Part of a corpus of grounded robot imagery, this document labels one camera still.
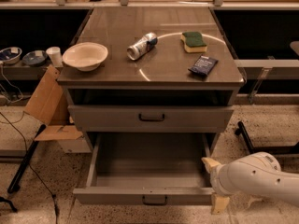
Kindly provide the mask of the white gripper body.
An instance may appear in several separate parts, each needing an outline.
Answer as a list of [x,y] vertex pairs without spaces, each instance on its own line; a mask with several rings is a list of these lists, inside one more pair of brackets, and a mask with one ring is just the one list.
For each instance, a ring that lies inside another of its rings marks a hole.
[[228,164],[219,164],[210,169],[210,183],[220,196],[232,195],[231,182],[228,180]]

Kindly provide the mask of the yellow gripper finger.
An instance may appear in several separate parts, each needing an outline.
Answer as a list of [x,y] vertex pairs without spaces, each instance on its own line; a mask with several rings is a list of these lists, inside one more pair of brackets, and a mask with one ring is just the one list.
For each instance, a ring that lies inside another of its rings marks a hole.
[[229,197],[223,197],[218,195],[217,193],[213,193],[211,195],[212,207],[211,213],[213,215],[221,214],[230,202]]
[[221,163],[218,161],[215,161],[212,158],[204,157],[202,159],[203,164],[205,165],[206,171],[211,174],[212,172],[215,172],[217,168],[221,167]]

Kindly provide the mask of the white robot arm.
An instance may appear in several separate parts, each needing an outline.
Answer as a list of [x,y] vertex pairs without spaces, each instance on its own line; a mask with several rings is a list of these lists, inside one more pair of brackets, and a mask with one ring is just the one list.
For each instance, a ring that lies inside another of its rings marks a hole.
[[237,192],[299,205],[299,174],[282,172],[278,160],[269,153],[257,152],[228,164],[208,157],[202,162],[214,189],[212,214],[222,213]]

